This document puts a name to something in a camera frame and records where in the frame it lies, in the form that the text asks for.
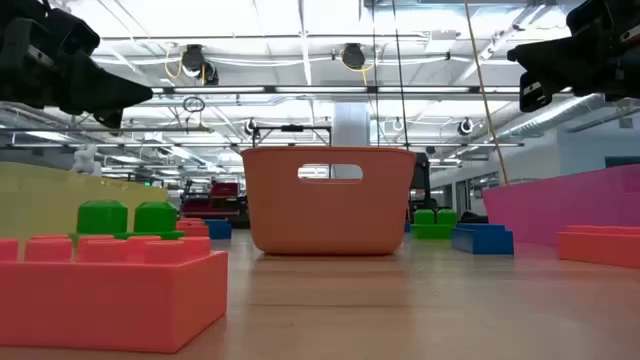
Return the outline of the yellow translucent bin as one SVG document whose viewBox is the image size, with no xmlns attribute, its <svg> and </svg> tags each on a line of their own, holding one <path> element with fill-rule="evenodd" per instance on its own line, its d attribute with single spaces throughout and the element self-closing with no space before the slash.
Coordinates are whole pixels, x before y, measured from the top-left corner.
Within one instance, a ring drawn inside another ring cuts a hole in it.
<svg viewBox="0 0 640 360">
<path fill-rule="evenodd" d="M 121 180 L 35 165 L 0 162 L 0 238 L 72 233 L 77 211 L 89 200 L 119 200 L 128 221 L 142 202 L 166 201 L 168 193 Z"/>
</svg>

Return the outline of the red bin cart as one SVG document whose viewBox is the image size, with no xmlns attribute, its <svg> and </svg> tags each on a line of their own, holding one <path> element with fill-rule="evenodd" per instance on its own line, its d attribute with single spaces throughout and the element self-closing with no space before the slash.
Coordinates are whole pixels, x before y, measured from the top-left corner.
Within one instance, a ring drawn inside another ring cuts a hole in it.
<svg viewBox="0 0 640 360">
<path fill-rule="evenodd" d="M 183 218 L 245 221 L 248 205 L 240 194 L 240 184 L 216 182 L 208 190 L 192 190 L 189 182 L 181 195 L 180 215 Z"/>
</svg>

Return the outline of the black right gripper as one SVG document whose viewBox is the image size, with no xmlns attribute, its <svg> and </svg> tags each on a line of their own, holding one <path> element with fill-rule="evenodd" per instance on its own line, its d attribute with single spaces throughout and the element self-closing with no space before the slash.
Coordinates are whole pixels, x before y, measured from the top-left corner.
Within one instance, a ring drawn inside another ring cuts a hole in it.
<svg viewBox="0 0 640 360">
<path fill-rule="evenodd" d="M 571 36 L 518 45 L 519 108 L 531 113 L 570 87 L 575 95 L 640 99 L 640 0 L 585 0 L 567 15 Z"/>
</svg>

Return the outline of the orange plastic bin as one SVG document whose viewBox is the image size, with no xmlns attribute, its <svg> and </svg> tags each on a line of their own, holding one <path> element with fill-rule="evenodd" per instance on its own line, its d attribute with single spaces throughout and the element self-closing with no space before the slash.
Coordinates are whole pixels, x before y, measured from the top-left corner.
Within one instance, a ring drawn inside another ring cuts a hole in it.
<svg viewBox="0 0 640 360">
<path fill-rule="evenodd" d="M 278 255 L 387 255 L 404 237 L 416 155 L 378 147 L 241 154 L 255 246 Z"/>
</svg>

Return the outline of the green toy brick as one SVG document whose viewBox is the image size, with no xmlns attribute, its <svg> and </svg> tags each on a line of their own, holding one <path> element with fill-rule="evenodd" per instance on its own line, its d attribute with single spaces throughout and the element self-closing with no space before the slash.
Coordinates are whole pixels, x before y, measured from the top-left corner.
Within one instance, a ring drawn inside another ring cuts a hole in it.
<svg viewBox="0 0 640 360">
<path fill-rule="evenodd" d="M 177 240 L 185 233 L 177 229 L 177 208 L 169 202 L 140 203 L 133 211 L 129 228 L 129 208 L 118 200 L 91 200 L 79 206 L 74 243 L 81 237 L 111 236 L 125 240 L 132 236 L 159 236 Z"/>
<path fill-rule="evenodd" d="M 450 240 L 456 224 L 457 214 L 451 209 L 420 209 L 414 212 L 411 234 L 418 240 Z"/>
</svg>

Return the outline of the white building column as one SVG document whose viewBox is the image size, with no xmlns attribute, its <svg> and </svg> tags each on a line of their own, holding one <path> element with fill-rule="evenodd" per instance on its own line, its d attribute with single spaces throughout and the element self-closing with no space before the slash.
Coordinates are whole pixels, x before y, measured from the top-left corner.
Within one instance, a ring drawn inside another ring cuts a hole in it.
<svg viewBox="0 0 640 360">
<path fill-rule="evenodd" d="M 370 119 L 365 103 L 337 102 L 332 125 L 334 146 L 368 146 Z"/>
</svg>

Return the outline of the orange toy brick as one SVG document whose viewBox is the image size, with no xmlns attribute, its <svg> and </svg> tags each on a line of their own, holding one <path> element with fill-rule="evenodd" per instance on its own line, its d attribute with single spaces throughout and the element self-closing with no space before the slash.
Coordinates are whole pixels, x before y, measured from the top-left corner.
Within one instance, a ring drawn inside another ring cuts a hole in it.
<svg viewBox="0 0 640 360">
<path fill-rule="evenodd" d="M 556 250 L 562 260 L 640 269 L 640 227 L 568 226 Z"/>
<path fill-rule="evenodd" d="M 206 239 L 0 239 L 0 345 L 175 353 L 227 309 Z"/>
<path fill-rule="evenodd" d="M 199 218 L 184 218 L 176 223 L 176 230 L 184 233 L 185 236 L 209 237 L 209 227 Z"/>
</svg>

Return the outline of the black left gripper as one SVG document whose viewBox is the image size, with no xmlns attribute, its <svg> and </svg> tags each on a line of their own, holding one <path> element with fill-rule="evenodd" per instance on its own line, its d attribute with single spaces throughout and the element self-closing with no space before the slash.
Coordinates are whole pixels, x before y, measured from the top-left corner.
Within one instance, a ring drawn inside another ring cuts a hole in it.
<svg viewBox="0 0 640 360">
<path fill-rule="evenodd" d="M 52 8 L 49 0 L 0 0 L 0 102 L 93 113 L 120 129 L 122 109 L 150 100 L 152 89 L 59 50 L 45 25 Z"/>
</svg>

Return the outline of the pink translucent bin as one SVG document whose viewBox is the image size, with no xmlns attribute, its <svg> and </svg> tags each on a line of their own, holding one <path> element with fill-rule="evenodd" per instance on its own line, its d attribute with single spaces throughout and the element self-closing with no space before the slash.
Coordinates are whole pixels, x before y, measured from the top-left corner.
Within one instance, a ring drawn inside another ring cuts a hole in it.
<svg viewBox="0 0 640 360">
<path fill-rule="evenodd" d="M 640 164 L 490 188 L 488 220 L 519 243 L 553 247 L 571 225 L 640 227 Z"/>
</svg>

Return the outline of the long ceiling light rail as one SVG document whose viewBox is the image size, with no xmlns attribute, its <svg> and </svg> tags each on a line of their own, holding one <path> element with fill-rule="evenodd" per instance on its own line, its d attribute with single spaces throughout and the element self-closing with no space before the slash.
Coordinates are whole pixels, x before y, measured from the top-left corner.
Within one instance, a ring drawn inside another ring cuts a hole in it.
<svg viewBox="0 0 640 360">
<path fill-rule="evenodd" d="M 152 87 L 154 95 L 174 94 L 480 94 L 479 86 L 217 86 Z"/>
</svg>

